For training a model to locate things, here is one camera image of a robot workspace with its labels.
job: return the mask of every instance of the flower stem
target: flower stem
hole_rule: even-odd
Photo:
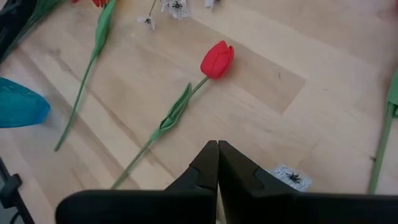
[[[200,83],[198,83],[194,89],[191,91],[189,98],[191,98],[199,89],[202,87],[207,80],[209,80],[209,77],[206,76]],[[126,169],[120,174],[120,176],[116,179],[115,183],[112,185],[111,190],[117,189],[123,182],[126,180],[126,178],[129,176],[129,173],[132,169],[132,167],[135,165],[135,163],[138,161],[138,159],[143,155],[146,150],[148,150],[149,146],[155,141],[155,139],[151,140],[149,139],[145,145],[141,148],[141,150],[138,152],[138,154],[135,156],[135,158],[130,162],[130,164],[126,167]]]
[[[157,0],[154,0],[154,2],[152,3],[152,7],[151,7],[151,9],[150,9],[150,11],[149,11],[149,16],[152,14],[152,11],[153,11],[154,8],[155,8],[156,1],[157,1]]]
[[[207,80],[209,80],[209,77],[208,77],[208,76],[206,76],[204,79],[202,79],[202,80],[200,81],[200,83],[198,83],[198,84],[194,87],[194,89],[193,89],[192,92],[191,92],[190,98],[200,89],[201,86],[203,86],[203,84],[205,84],[205,83],[207,82]]]
[[[376,153],[376,161],[372,170],[371,180],[369,183],[368,193],[375,194],[377,188],[377,182],[379,180],[379,174],[381,170],[381,165],[383,163],[384,154],[386,152],[387,140],[390,134],[392,119],[395,113],[396,107],[392,103],[388,103],[386,115],[384,115],[384,127],[381,140],[379,143],[379,148]]]
[[[69,117],[69,120],[68,120],[68,124],[65,127],[65,129],[63,130],[63,133],[62,133],[60,139],[58,140],[57,145],[55,146],[55,149],[54,149],[55,152],[57,152],[61,148],[63,142],[66,140],[66,138],[67,138],[67,136],[68,136],[68,134],[70,132],[70,129],[71,129],[72,124],[73,124],[73,121],[75,120],[75,116],[77,114],[77,107],[78,107],[79,102],[80,102],[81,94],[83,93],[83,89],[84,89],[84,87],[86,85],[88,74],[90,72],[91,66],[93,65],[93,62],[94,62],[95,58],[96,58],[95,56],[91,56],[90,62],[88,64],[86,72],[85,72],[85,75],[84,75],[83,79],[81,80],[79,91],[77,93],[75,103],[73,104],[73,109],[72,109],[72,112],[70,114],[70,117]]]
[[[141,148],[141,150],[138,152],[138,154],[135,156],[135,158],[130,162],[130,164],[125,168],[125,170],[120,174],[120,176],[116,179],[114,184],[111,187],[111,190],[114,190],[118,188],[124,180],[129,176],[131,168],[134,166],[134,164],[138,161],[138,159],[143,155],[146,150],[148,150],[149,146],[153,143],[152,140],[148,140],[145,145]]]

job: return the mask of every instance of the teal object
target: teal object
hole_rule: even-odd
[[[43,123],[50,105],[32,90],[0,77],[0,128]]]

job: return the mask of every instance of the white flower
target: white flower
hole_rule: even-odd
[[[145,24],[146,27],[149,29],[155,30],[155,20],[149,16],[149,17],[138,17],[137,22],[141,24]]]
[[[168,9],[170,15],[176,19],[183,19],[191,16],[187,0],[162,0],[162,12],[166,9]]]
[[[213,8],[214,0],[205,0],[205,7]]]
[[[304,192],[312,184],[312,180],[285,165],[277,167],[271,174],[294,189]]]
[[[172,0],[160,0],[162,3],[162,12],[166,11],[169,8],[170,2]]]

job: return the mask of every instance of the red flower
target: red flower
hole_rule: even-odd
[[[97,7],[104,7],[105,3],[109,3],[109,0],[92,0],[92,1]]]
[[[206,54],[200,65],[200,70],[209,78],[221,78],[231,66],[233,59],[234,48],[228,47],[222,40]]]

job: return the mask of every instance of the green stalk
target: green stalk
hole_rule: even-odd
[[[149,146],[152,144],[152,140],[148,140],[145,145],[141,148],[141,150],[138,152],[138,154],[135,156],[135,158],[129,163],[129,165],[125,168],[125,170],[120,174],[120,176],[116,179],[114,184],[111,187],[111,190],[117,189],[123,182],[126,180],[126,178],[129,176],[130,170],[132,167],[136,164],[138,159],[143,155],[144,152],[149,148]]]
[[[187,97],[185,98],[185,103],[181,103],[179,105],[177,105],[175,107],[175,111],[180,111],[180,113],[183,112],[185,106],[187,105],[189,99],[207,82],[207,80],[209,80],[209,77],[205,77],[202,81],[200,81],[199,84],[197,84],[194,89],[190,92],[189,95],[187,95]],[[176,118],[176,120],[174,121],[174,124],[171,124],[170,126],[172,127],[173,125],[175,125],[178,120],[180,119],[180,117],[178,116]],[[163,132],[159,132],[159,128],[156,129],[154,131],[154,134],[152,134],[152,136],[155,136],[154,138],[149,138],[149,140],[147,141],[147,143],[141,148],[141,150],[138,152],[138,154],[135,156],[135,158],[130,162],[130,164],[125,168],[125,170],[120,174],[120,176],[116,179],[115,183],[112,185],[111,189],[117,189],[123,182],[124,180],[126,180],[126,178],[129,176],[129,173],[131,171],[131,169],[134,167],[134,165],[136,164],[136,162],[138,161],[138,159],[143,155],[143,153],[146,152],[146,150],[149,149],[149,146],[156,141],[159,137],[161,137],[161,135],[163,135],[166,131],[168,131],[171,127],[165,128],[165,130]]]
[[[58,140],[57,145],[55,146],[55,149],[54,149],[55,152],[60,150],[63,142],[66,140],[66,138],[67,138],[67,136],[68,136],[68,134],[70,132],[70,128],[71,128],[71,126],[72,126],[72,124],[73,124],[73,122],[75,120],[75,116],[77,114],[77,106],[79,105],[81,94],[83,93],[83,89],[84,89],[84,87],[86,85],[88,74],[90,73],[90,69],[91,69],[91,66],[93,65],[94,61],[95,61],[95,57],[92,57],[90,62],[89,62],[89,64],[88,64],[88,66],[87,66],[87,68],[86,68],[86,72],[85,72],[85,75],[83,76],[83,79],[81,81],[81,84],[80,84],[80,87],[79,87],[79,92],[77,93],[75,104],[73,105],[72,113],[71,113],[71,115],[69,117],[68,124],[67,124],[66,128],[63,130],[63,133],[62,133],[60,139]]]
[[[157,0],[154,0],[154,2],[152,3],[152,7],[150,8],[150,11],[149,11],[149,14],[148,14],[149,16],[152,15],[152,11],[153,11],[154,8],[155,8],[156,1],[157,1]]]
[[[390,129],[392,124],[392,119],[394,117],[394,113],[396,110],[396,106],[392,103],[388,103],[386,115],[384,117],[384,126],[383,126],[383,133],[381,136],[379,148],[377,149],[376,153],[376,161],[373,166],[372,176],[368,188],[369,194],[375,194],[377,188],[377,182],[379,180],[379,174],[381,170],[381,165],[383,163],[384,154],[386,152],[387,140],[390,135]]]

